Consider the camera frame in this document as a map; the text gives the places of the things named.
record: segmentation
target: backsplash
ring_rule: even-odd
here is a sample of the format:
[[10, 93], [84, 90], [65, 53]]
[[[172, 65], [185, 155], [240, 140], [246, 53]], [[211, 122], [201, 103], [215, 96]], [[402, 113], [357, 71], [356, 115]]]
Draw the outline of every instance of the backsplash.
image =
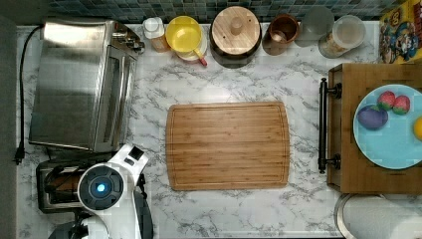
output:
[[50, 10], [69, 16], [109, 17], [122, 23], [142, 23], [160, 17], [164, 23], [188, 15], [199, 23], [211, 23], [223, 9], [242, 6], [253, 11], [261, 22], [289, 13], [299, 20], [314, 5], [329, 8], [335, 17], [355, 15], [362, 20], [376, 20], [398, 6], [402, 0], [54, 0]]

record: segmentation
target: plastic container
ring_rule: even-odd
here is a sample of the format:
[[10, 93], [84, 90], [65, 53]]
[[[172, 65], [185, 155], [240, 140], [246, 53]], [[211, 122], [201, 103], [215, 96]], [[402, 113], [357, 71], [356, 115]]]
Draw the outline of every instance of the plastic container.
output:
[[143, 34], [151, 41], [152, 47], [158, 53], [167, 52], [171, 49], [165, 39], [164, 25], [160, 18], [146, 19], [143, 22]]
[[299, 36], [295, 39], [296, 45], [307, 47], [317, 43], [320, 37], [332, 30], [334, 15], [324, 6], [314, 6], [305, 15], [300, 25]]
[[351, 15], [340, 17], [332, 31], [319, 39], [319, 52], [327, 58], [337, 58], [358, 47], [365, 34], [365, 26], [359, 18]]

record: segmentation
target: wooden canister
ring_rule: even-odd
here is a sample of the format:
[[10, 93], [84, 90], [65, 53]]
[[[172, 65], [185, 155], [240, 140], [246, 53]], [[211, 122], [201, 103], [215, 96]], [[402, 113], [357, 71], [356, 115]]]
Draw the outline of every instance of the wooden canister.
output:
[[250, 63], [262, 38], [261, 25], [254, 13], [237, 6], [217, 15], [209, 35], [212, 56], [226, 68]]

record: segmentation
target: spice bottle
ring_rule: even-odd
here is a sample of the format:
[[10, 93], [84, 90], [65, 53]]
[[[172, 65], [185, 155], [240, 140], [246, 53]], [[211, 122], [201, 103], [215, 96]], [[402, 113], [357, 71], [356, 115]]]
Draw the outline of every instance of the spice bottle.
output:
[[143, 34], [151, 41], [152, 47], [158, 53], [170, 50], [164, 35], [164, 25], [158, 17], [148, 18], [143, 22]]

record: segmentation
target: wooden tray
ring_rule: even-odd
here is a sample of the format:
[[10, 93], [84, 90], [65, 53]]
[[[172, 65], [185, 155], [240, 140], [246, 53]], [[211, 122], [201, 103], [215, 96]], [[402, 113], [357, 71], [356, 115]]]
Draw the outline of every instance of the wooden tray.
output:
[[283, 103], [172, 106], [165, 138], [174, 190], [270, 188], [288, 182]]
[[342, 64], [329, 71], [328, 87], [342, 83], [342, 97], [329, 98], [328, 156], [341, 155], [341, 169], [327, 168], [327, 183], [342, 193], [421, 194], [422, 163], [394, 170], [376, 165], [360, 151], [353, 134], [353, 116], [362, 99], [391, 84], [422, 92], [422, 67], [395, 64]]

